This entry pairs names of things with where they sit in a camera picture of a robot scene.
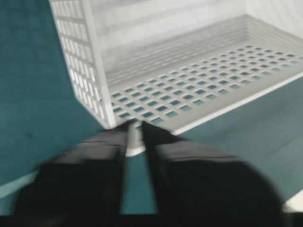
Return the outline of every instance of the perforated basket bottom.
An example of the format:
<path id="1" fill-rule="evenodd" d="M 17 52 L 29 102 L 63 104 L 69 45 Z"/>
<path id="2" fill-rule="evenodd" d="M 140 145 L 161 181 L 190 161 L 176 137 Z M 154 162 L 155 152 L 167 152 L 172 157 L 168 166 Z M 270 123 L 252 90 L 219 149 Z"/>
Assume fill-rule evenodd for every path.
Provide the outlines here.
<path id="1" fill-rule="evenodd" d="M 179 134 L 301 77 L 301 72 L 300 50 L 247 41 L 112 88 L 112 105 L 118 122 L 135 119 L 139 129 L 144 120 Z M 134 136 L 128 155 L 142 150 L 140 133 Z"/>

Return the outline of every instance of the white plastic basket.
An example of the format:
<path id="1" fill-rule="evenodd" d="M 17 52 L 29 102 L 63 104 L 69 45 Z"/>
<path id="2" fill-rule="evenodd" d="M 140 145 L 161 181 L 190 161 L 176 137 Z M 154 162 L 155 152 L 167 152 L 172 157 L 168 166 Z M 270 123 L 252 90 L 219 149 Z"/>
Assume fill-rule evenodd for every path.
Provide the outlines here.
<path id="1" fill-rule="evenodd" d="M 50 0 L 76 98 L 105 127 L 183 133 L 303 76 L 301 0 Z"/>

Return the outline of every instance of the teal surface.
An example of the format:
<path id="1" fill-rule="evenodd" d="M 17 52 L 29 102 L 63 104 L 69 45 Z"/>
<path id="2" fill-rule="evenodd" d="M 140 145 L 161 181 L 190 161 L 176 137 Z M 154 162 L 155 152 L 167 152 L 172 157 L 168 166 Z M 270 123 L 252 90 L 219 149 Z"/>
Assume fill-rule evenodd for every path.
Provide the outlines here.
<path id="1" fill-rule="evenodd" d="M 0 6 L 1 187 L 101 126 L 73 98 L 48 1 Z M 303 188 L 302 88 L 297 80 L 183 136 L 241 156 L 287 199 Z M 15 195 L 0 199 L 0 214 Z M 127 159 L 122 212 L 156 212 L 144 154 Z"/>

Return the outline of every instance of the storage basket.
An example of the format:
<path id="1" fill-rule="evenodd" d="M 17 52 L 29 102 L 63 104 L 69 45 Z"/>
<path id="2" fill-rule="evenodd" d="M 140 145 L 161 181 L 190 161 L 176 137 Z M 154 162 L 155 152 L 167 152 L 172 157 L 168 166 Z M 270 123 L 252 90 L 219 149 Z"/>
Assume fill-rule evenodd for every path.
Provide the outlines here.
<path id="1" fill-rule="evenodd" d="M 49 0 L 72 87 L 105 128 L 175 134 L 303 76 L 300 0 Z"/>

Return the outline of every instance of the white wall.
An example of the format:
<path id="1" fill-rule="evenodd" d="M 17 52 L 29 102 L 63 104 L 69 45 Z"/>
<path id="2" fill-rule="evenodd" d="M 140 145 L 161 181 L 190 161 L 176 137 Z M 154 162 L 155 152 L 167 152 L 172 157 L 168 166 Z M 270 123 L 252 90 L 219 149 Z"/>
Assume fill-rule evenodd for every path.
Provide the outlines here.
<path id="1" fill-rule="evenodd" d="M 246 0 L 247 13 L 303 38 L 303 0 Z"/>
<path id="2" fill-rule="evenodd" d="M 244 0 L 91 0 L 103 50 L 183 34 L 245 14 Z"/>

